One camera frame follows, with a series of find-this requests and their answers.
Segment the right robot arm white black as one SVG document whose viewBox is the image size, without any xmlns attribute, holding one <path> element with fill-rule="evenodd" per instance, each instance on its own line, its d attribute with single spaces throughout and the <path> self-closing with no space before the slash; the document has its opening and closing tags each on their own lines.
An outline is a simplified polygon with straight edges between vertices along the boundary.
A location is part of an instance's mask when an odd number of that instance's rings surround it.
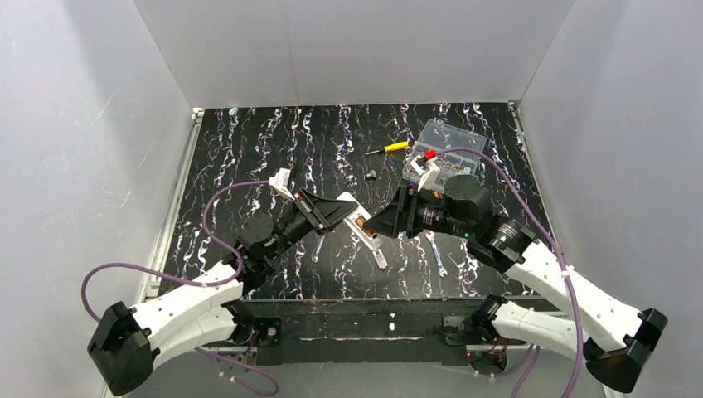
<svg viewBox="0 0 703 398">
<path fill-rule="evenodd" d="M 387 207 L 362 226 L 390 238 L 423 231 L 463 238 L 480 263 L 533 288 L 562 312 L 553 317 L 490 295 L 461 324 L 444 328 L 458 343 L 469 335 L 529 342 L 573 359 L 603 385 L 626 394 L 668 322 L 660 311 L 622 303 L 561 265 L 533 231 L 500 215 L 488 189 L 470 175 L 451 177 L 441 195 L 399 187 Z"/>
</svg>

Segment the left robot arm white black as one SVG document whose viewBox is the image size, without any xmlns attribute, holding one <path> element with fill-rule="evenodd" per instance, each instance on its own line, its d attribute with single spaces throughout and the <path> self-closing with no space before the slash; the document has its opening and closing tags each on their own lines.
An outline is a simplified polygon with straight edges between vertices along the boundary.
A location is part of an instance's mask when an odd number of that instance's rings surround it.
<svg viewBox="0 0 703 398">
<path fill-rule="evenodd" d="M 141 386 L 164 362 L 210 342 L 232 339 L 239 316 L 229 309 L 272 273 L 270 261 L 307 234 L 322 235 L 359 207 L 354 200 L 318 197 L 301 189 L 290 195 L 278 220 L 267 213 L 248 217 L 238 230 L 230 256 L 194 280 L 147 302 L 117 302 L 98 315 L 87 352 L 113 396 Z"/>
</svg>

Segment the remote battery cover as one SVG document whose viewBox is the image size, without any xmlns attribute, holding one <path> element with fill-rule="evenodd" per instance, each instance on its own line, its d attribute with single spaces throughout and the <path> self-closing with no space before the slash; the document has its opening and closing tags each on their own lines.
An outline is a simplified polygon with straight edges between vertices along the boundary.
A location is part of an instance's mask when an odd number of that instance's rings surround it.
<svg viewBox="0 0 703 398">
<path fill-rule="evenodd" d="M 380 270 L 385 270 L 388 266 L 388 263 L 382 250 L 373 250 L 372 254 L 374 256 L 374 260 L 376 262 L 377 267 Z"/>
</svg>

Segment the white remote control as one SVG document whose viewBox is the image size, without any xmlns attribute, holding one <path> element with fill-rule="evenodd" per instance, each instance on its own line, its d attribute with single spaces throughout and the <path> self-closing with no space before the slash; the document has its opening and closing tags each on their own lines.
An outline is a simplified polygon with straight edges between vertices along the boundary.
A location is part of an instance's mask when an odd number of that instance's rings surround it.
<svg viewBox="0 0 703 398">
<path fill-rule="evenodd" d="M 364 224 L 371 218 L 371 214 L 350 192 L 343 192 L 337 199 L 356 204 L 356 209 L 344 218 L 344 222 L 369 250 L 379 250 L 382 245 L 381 239 L 377 234 L 364 229 Z"/>
</svg>

